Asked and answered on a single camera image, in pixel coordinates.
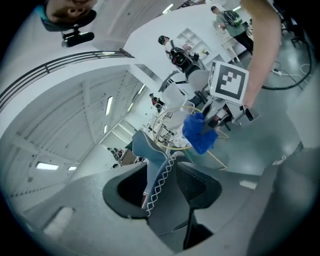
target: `human arm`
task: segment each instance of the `human arm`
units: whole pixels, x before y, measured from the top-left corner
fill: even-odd
[[[187,45],[186,43],[182,46],[182,48],[187,52],[192,50],[192,47],[190,45]]]
[[[266,0],[242,0],[252,17],[253,55],[243,103],[251,108],[277,57],[281,41],[281,22]]]
[[[216,17],[216,22],[219,24],[219,28],[221,28],[222,30],[226,29],[227,26],[226,26],[224,20],[221,17],[217,16]]]

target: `green shirt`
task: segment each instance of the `green shirt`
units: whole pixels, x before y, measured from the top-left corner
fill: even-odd
[[[232,37],[238,36],[238,35],[242,34],[243,32],[245,32],[245,29],[242,25],[239,25],[239,26],[229,25],[228,21],[226,20],[226,18],[224,17],[224,15],[222,13],[220,13],[216,16],[216,21],[219,24],[224,23],[226,31],[228,31],[228,33]]]

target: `railing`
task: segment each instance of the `railing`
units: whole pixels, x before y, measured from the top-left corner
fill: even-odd
[[[18,93],[40,78],[70,64],[107,58],[132,58],[132,56],[121,51],[87,51],[51,60],[20,76],[1,92],[0,112]]]
[[[196,6],[196,5],[198,5],[198,3],[195,3],[194,1],[191,1],[191,0],[187,0],[182,5],[180,5],[177,9],[181,9],[189,6]]]

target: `gray floor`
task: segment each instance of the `gray floor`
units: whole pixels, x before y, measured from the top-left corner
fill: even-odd
[[[307,49],[303,44],[297,44],[294,48],[290,41],[292,37],[292,34],[283,35],[277,61],[281,63],[281,68],[289,74],[303,76],[300,66],[309,63]],[[250,62],[250,54],[244,55],[241,62],[244,67],[247,67]],[[285,87],[293,83],[288,76],[277,76],[270,73],[264,85]],[[300,93],[301,89],[298,86],[283,91],[262,89],[253,106],[261,117],[246,128],[231,124],[231,131],[227,131],[223,127],[222,130],[228,134],[230,139],[218,139],[211,152],[228,166],[230,172],[261,175],[265,167],[281,159],[282,155],[292,154],[300,142],[286,114],[288,106],[297,99]],[[198,155],[193,149],[190,149],[187,154],[199,165],[211,168],[220,167],[208,153]]]

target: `cable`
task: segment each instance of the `cable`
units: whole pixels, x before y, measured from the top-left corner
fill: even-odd
[[[310,64],[303,64],[303,65],[300,66],[301,73],[306,75],[307,73],[302,70],[302,67],[304,67],[304,66],[310,66]]]
[[[281,63],[279,62],[279,61],[275,61],[274,63],[278,63],[279,64],[279,66],[278,67],[275,67],[275,69],[281,69]]]
[[[262,89],[270,90],[270,91],[284,91],[284,90],[289,90],[291,88],[294,88],[294,87],[300,85],[303,81],[305,81],[305,79],[310,75],[310,73],[312,71],[312,58],[311,58],[310,48],[309,48],[308,44],[306,44],[306,49],[307,49],[308,56],[309,56],[309,61],[310,61],[309,71],[305,74],[305,76],[300,81],[296,82],[293,85],[289,85],[289,86],[286,86],[286,87],[268,87],[268,86],[264,86],[263,85]]]
[[[173,111],[173,110],[178,110],[180,108],[188,108],[188,109],[192,109],[192,110],[195,110],[197,112],[201,112],[200,109],[198,108],[195,108],[193,106],[178,106],[178,107],[174,107],[174,108],[171,108],[171,109],[167,109],[166,111],[164,111],[162,114],[160,114],[157,119],[155,120],[154,124],[153,124],[153,130],[155,130],[155,126],[156,126],[156,123],[157,121],[160,119],[160,117],[166,115],[169,111]],[[155,137],[155,134],[153,134],[153,140],[155,141],[156,140],[156,137]],[[179,147],[179,148],[176,148],[176,147],[169,147],[169,146],[165,146],[165,145],[161,145],[161,147],[165,148],[165,149],[168,149],[168,150],[174,150],[174,151],[181,151],[181,150],[188,150],[188,149],[191,149],[192,146],[186,146],[186,147]]]
[[[279,71],[282,71],[282,72],[284,72],[285,74],[282,74],[283,76],[289,76],[295,83],[297,83],[297,81],[293,78],[293,76],[291,75],[291,74],[289,74],[287,71],[285,71],[284,69],[279,69]]]

